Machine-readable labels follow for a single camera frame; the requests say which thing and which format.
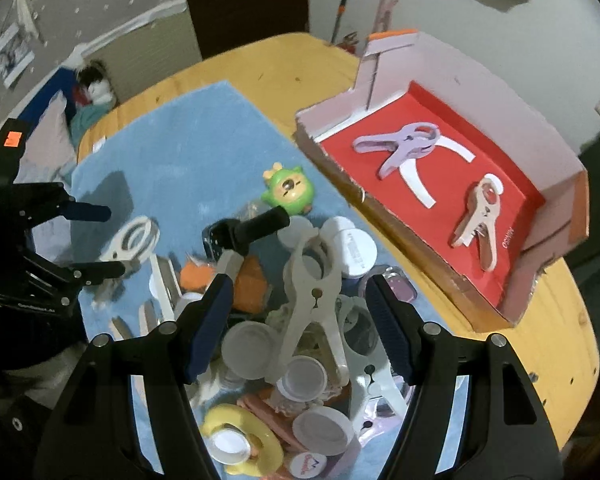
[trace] wooden table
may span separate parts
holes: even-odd
[[[193,89],[228,80],[287,137],[295,113],[350,88],[358,60],[308,34],[287,34],[253,43],[182,70],[112,110],[84,135],[82,160],[93,143],[132,120]],[[263,161],[263,167],[270,161]],[[471,326],[429,278],[376,231],[456,334],[486,338]],[[587,309],[563,259],[539,280],[520,324],[503,334],[526,371],[538,375],[536,390],[560,448],[569,439],[598,380],[600,356]]]

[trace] orange sticker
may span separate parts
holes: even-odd
[[[4,141],[4,145],[8,148],[16,148],[19,146],[19,141],[22,138],[22,132],[9,132]]]

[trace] metal screw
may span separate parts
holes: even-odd
[[[177,323],[175,321],[165,321],[158,326],[158,330],[164,335],[173,334],[177,330]]]
[[[495,346],[506,346],[507,344],[507,338],[504,337],[502,334],[493,334],[491,336],[491,342],[495,345]]]
[[[440,332],[442,332],[440,325],[438,323],[434,323],[432,321],[429,321],[428,323],[424,323],[422,330],[424,330],[424,332],[429,335],[438,335]]]
[[[102,346],[106,346],[109,340],[110,339],[108,334],[97,334],[93,338],[93,341],[91,341],[91,343],[93,343],[93,345],[97,346],[98,348],[101,348]]]

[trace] blue cloth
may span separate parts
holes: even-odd
[[[75,77],[75,72],[69,68],[59,67],[55,74],[40,88],[40,91],[35,94],[33,99],[26,105],[22,113],[18,115],[18,119],[31,124],[29,136],[35,130],[37,123],[40,122],[40,117],[49,105],[49,102],[58,90],[61,90],[66,98],[66,123],[70,124],[71,119],[75,115],[75,101],[73,100],[73,87],[78,84]]]
[[[86,105],[78,108],[75,117],[70,122],[70,143],[76,150],[86,131],[109,113],[113,104],[114,102],[111,101],[103,105]]]
[[[309,218],[316,226],[335,215],[347,216],[360,228],[365,222],[310,161],[285,139],[242,95],[227,82],[200,89],[157,108],[123,128],[88,156],[75,170],[73,195],[86,202],[108,205],[112,218],[104,224],[73,222],[71,239],[76,261],[93,261],[116,231],[130,219],[146,215],[157,220],[160,241],[157,254],[170,256],[176,270],[185,252],[204,254],[202,229],[221,218],[235,216],[264,190],[262,172],[274,162],[284,167],[300,165],[316,189]],[[379,245],[378,263],[395,264]],[[270,304],[285,302],[282,268],[289,254],[275,237],[252,247],[273,285]],[[124,282],[124,290],[109,309],[94,312],[92,291],[83,291],[80,303],[86,334],[93,338],[109,330],[112,316],[121,316],[138,335],[138,308],[151,296],[148,262]],[[444,324],[429,300],[417,291],[414,306],[425,320]],[[467,381],[456,392],[439,470],[454,464],[466,404]],[[147,410],[134,392],[134,408],[142,451],[161,470],[150,432]],[[365,447],[352,480],[376,478],[398,430],[379,436]]]

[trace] toy face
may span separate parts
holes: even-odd
[[[290,204],[302,197],[307,191],[307,179],[302,173],[291,173],[276,186],[271,186],[273,198],[280,204]]]

